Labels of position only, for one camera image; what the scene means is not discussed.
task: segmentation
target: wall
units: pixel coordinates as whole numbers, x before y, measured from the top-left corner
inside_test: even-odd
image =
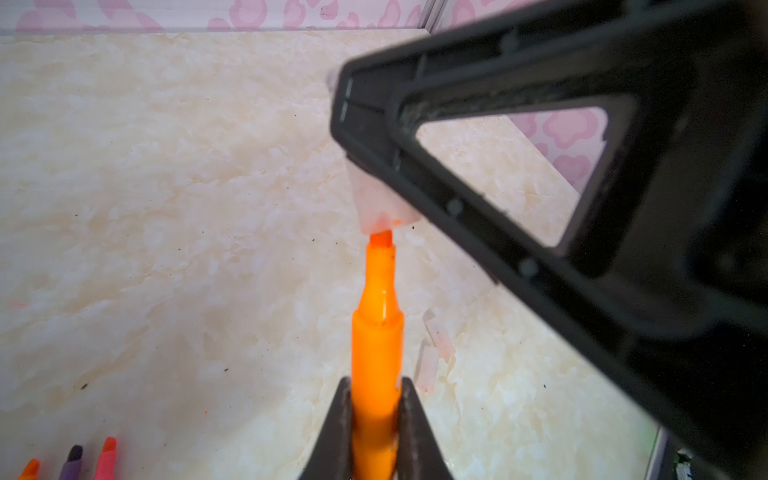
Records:
[[[525,7],[537,0],[447,0],[437,31]],[[582,193],[605,147],[601,108],[508,115],[547,160]]]
[[[405,28],[426,0],[0,0],[0,33]]]

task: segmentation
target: orange highlighter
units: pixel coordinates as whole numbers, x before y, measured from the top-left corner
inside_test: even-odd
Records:
[[[390,480],[397,456],[404,319],[395,294],[392,231],[371,235],[366,286],[352,315],[355,480]]]
[[[27,466],[24,468],[24,471],[18,477],[18,480],[37,480],[39,469],[40,469],[40,462],[36,458],[33,458],[32,460],[29,461]]]

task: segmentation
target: pink heart pattern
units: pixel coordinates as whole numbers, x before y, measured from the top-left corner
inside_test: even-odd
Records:
[[[0,30],[209,31],[295,28],[414,28],[429,0],[196,0],[200,7],[134,8],[134,0],[0,0]],[[151,5],[144,0],[142,5]],[[179,25],[179,18],[189,25]]]
[[[541,128],[560,148],[568,148],[583,138],[598,132],[598,118],[587,108],[561,110],[553,113]]]
[[[576,157],[559,155],[554,159],[552,165],[558,169],[560,175],[571,185],[586,177],[591,170],[591,165],[586,155],[577,155]]]
[[[333,20],[339,14],[339,0],[333,0],[320,9],[320,17],[323,20]]]
[[[384,9],[384,15],[379,19],[379,28],[392,28],[400,21],[400,2],[389,0]]]
[[[451,9],[451,25],[452,27],[458,27],[465,23],[471,23],[475,20],[475,6],[470,0],[456,0]]]
[[[536,114],[512,114],[507,116],[526,137],[531,137],[536,133]]]
[[[419,19],[422,17],[422,6],[417,5],[413,7],[413,10],[411,10],[411,13],[408,15],[408,19],[406,20],[406,27],[407,28],[415,28],[419,25]]]
[[[306,7],[301,5],[299,0],[288,0],[285,10],[283,10],[283,27],[294,29],[304,23],[306,16]]]
[[[536,150],[540,151],[541,154],[545,157],[547,156],[547,153],[549,153],[549,147],[547,144],[536,144],[534,147],[536,147]]]
[[[98,0],[106,24],[88,25],[78,19],[78,8],[71,0],[35,0],[35,9],[23,12],[15,30],[23,33],[47,31],[162,31],[152,17],[136,12],[128,0]]]
[[[360,17],[356,13],[350,13],[346,16],[346,21],[340,21],[336,28],[359,28]]]
[[[230,22],[240,30],[256,30],[264,24],[266,13],[266,0],[235,0],[230,7]]]

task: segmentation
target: beige marble pattern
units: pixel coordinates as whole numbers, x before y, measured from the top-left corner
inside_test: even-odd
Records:
[[[54,478],[75,443],[92,478],[108,435],[123,480],[298,475],[366,245],[323,77],[420,35],[0,38],[3,478]],[[494,121],[422,135],[553,243],[578,196]],[[455,341],[422,401],[456,478],[641,478],[635,404],[434,227],[395,239],[405,373],[426,309]]]

